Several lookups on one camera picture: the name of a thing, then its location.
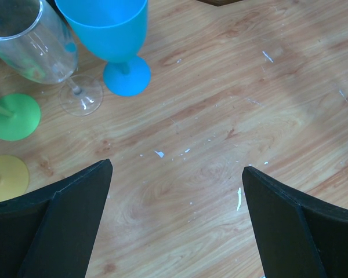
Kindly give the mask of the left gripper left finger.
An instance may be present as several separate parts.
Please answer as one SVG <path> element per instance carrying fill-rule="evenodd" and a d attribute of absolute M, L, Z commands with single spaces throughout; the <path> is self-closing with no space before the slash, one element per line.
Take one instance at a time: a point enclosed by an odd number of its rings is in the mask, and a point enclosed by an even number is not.
<path fill-rule="evenodd" d="M 0 202 L 0 277 L 85 277 L 112 174 L 105 159 Z"/>

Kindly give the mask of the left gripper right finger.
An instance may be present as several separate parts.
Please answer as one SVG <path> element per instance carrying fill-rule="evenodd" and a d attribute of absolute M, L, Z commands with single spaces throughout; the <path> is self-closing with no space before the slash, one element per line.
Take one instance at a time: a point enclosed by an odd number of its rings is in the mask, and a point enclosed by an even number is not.
<path fill-rule="evenodd" d="M 266 277 L 348 277 L 348 209 L 251 166 L 242 183 Z"/>

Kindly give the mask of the brown tinted clear goblet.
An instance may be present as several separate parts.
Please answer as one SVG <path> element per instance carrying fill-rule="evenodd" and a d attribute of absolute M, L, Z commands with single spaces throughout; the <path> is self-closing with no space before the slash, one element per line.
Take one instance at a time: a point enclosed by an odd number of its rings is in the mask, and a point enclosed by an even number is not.
<path fill-rule="evenodd" d="M 69 114 L 89 115 L 102 104 L 99 81 L 75 74 L 75 40 L 47 1 L 0 1 L 0 58 L 28 80 L 61 83 L 59 101 Z"/>

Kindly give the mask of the gold and black wine glass rack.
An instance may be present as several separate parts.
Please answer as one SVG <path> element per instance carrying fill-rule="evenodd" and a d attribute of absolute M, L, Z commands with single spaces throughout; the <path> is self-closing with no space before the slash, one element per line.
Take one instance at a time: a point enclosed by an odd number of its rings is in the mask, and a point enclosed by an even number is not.
<path fill-rule="evenodd" d="M 224 6 L 224 5 L 229 5 L 232 3 L 236 3 L 242 0 L 198 0 L 203 3 L 207 3 L 212 6 Z"/>

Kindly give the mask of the yellow plastic goblet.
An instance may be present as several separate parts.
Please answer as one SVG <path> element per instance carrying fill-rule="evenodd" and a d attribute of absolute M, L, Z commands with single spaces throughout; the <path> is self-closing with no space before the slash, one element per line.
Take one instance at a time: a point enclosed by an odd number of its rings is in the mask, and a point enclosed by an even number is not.
<path fill-rule="evenodd" d="M 23 195 L 29 183 L 29 170 L 21 159 L 0 155 L 0 202 Z"/>

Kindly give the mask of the green plastic goblet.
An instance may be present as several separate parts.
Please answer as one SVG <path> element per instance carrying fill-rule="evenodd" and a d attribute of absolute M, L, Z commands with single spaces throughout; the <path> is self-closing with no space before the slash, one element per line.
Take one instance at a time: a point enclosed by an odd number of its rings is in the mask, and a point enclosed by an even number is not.
<path fill-rule="evenodd" d="M 40 120 L 40 106 L 29 95 L 12 93 L 0 98 L 0 139 L 22 140 L 36 130 Z"/>

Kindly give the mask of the blue plastic goblet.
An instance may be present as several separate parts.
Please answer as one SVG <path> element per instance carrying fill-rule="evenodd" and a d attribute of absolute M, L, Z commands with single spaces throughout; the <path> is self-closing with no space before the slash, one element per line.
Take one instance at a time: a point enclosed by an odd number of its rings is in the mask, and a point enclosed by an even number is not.
<path fill-rule="evenodd" d="M 137 54 L 148 31 L 148 1 L 56 1 L 79 40 L 106 61 L 103 79 L 114 94 L 132 97 L 150 83 L 148 64 Z"/>

